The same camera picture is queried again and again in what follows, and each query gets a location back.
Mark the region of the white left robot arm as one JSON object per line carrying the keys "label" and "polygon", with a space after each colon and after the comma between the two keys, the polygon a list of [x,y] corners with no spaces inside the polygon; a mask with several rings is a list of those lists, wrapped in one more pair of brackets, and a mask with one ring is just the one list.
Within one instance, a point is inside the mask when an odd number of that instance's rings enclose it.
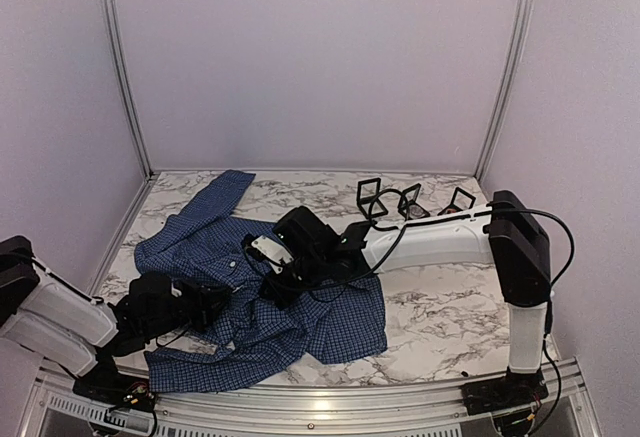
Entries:
{"label": "white left robot arm", "polygon": [[80,291],[57,276],[17,235],[1,243],[1,335],[58,364],[76,391],[106,402],[145,391],[115,360],[178,328],[204,331],[226,306],[227,287],[202,286],[149,272],[117,303]]}

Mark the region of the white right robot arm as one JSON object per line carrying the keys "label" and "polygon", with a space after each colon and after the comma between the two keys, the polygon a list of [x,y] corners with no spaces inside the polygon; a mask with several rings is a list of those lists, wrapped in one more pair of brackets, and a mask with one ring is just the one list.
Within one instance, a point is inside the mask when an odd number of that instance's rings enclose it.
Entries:
{"label": "white right robot arm", "polygon": [[510,191],[490,203],[381,226],[373,216],[342,233],[304,206],[290,210],[273,237],[246,239],[246,252],[271,270],[261,294],[286,308],[302,293],[352,284],[378,273],[415,266],[491,264],[509,307],[507,373],[495,387],[506,405],[534,388],[541,369],[552,293],[550,240],[537,214]]}

